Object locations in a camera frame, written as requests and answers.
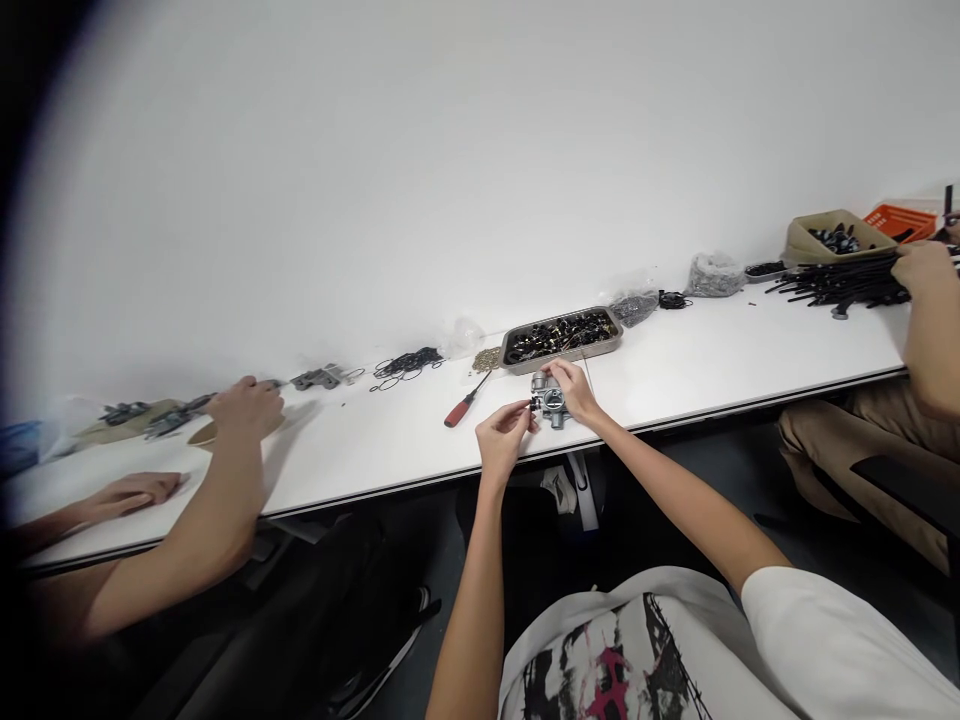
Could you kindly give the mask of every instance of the orange box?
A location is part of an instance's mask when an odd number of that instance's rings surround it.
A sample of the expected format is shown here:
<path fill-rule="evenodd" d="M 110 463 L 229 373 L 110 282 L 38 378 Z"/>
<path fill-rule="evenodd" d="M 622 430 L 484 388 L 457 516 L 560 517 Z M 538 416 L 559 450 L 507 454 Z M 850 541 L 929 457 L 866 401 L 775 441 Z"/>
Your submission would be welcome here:
<path fill-rule="evenodd" d="M 884 235 L 892 238 L 903 235 L 908 230 L 912 231 L 900 241 L 901 243 L 926 240 L 937 231 L 936 215 L 901 208 L 896 205 L 880 205 L 864 220 L 866 220 L 867 225 L 875 227 Z"/>

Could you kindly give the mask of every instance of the red screwdriver handle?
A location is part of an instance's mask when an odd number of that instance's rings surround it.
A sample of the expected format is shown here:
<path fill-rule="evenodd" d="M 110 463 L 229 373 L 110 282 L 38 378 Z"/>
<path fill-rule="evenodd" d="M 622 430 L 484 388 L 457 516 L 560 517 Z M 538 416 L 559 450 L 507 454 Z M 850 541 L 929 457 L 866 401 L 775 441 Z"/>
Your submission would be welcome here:
<path fill-rule="evenodd" d="M 457 406 L 450 411 L 450 414 L 447 415 L 447 419 L 443 421 L 443 424 L 447 427 L 456 427 L 457 423 L 463 419 L 463 416 L 467 414 L 467 408 L 470 407 L 470 401 L 464 399 L 457 403 Z"/>

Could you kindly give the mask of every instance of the white table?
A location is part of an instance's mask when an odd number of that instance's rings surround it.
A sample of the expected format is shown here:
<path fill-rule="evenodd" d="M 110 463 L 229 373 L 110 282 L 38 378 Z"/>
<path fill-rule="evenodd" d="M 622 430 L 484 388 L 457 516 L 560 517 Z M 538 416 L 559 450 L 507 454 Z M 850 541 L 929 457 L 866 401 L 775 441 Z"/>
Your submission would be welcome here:
<path fill-rule="evenodd" d="M 627 330 L 613 353 L 580 361 L 600 404 L 630 429 L 660 429 L 781 403 L 903 372 L 909 308 L 856 306 L 846 321 L 829 308 L 788 303 L 748 286 L 725 299 L 695 299 L 679 311 L 656 311 Z M 490 337 L 485 347 L 498 345 Z M 385 392 L 369 392 L 368 373 L 351 387 L 284 389 L 288 420 L 264 441 L 264 508 L 282 517 L 359 498 L 472 474 L 480 464 L 473 428 L 504 403 L 528 398 L 530 375 L 497 371 L 454 429 L 443 418 L 478 378 L 471 360 L 445 363 Z M 186 440 L 207 418 L 178 434 L 134 438 L 35 467 L 11 481 L 14 520 L 25 522 L 86 497 L 139 470 L 190 473 L 164 505 L 102 523 L 29 561 L 67 567 L 149 546 L 164 537 L 201 481 L 210 454 Z M 561 431 L 541 423 L 522 460 L 599 443 L 574 421 Z"/>

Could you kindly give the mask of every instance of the white wall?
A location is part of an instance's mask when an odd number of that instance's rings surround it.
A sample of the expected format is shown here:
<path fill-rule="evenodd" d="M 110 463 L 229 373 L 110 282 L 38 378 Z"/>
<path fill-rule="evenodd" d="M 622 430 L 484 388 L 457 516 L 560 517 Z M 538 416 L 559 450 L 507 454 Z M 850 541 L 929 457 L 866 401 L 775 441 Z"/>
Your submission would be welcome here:
<path fill-rule="evenodd" d="M 20 414 L 179 397 L 775 256 L 960 161 L 960 3 L 164 0 L 104 10 L 22 186 Z"/>

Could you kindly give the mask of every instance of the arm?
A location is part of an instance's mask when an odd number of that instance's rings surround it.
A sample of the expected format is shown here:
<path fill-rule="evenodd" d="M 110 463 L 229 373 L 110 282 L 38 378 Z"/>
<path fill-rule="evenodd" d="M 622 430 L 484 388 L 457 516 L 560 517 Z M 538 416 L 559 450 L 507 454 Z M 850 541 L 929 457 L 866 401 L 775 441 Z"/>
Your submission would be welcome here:
<path fill-rule="evenodd" d="M 567 409 L 610 446 L 653 501 L 740 594 L 756 570 L 790 567 L 779 548 L 720 493 L 624 430 L 597 404 L 583 370 L 554 360 L 544 371 L 560 383 Z"/>
<path fill-rule="evenodd" d="M 13 544 L 20 557 L 29 557 L 50 547 L 81 525 L 95 525 L 159 505 L 180 483 L 180 473 L 135 473 L 110 483 L 85 500 L 70 503 L 42 518 L 14 528 Z"/>
<path fill-rule="evenodd" d="M 500 509 L 520 441 L 539 428 L 521 400 L 477 426 L 483 470 L 477 515 L 443 638 L 427 720 L 490 720 L 498 713 L 503 670 L 503 564 Z"/>
<path fill-rule="evenodd" d="M 88 608 L 76 634 L 93 640 L 195 595 L 249 556 L 265 501 L 260 441 L 283 407 L 271 383 L 244 378 L 208 405 L 217 443 L 203 483 L 153 550 L 57 578 L 54 587 Z"/>
<path fill-rule="evenodd" d="M 904 361 L 917 404 L 925 415 L 960 421 L 960 280 L 946 246 L 901 245 L 893 267 L 910 291 L 913 307 Z"/>

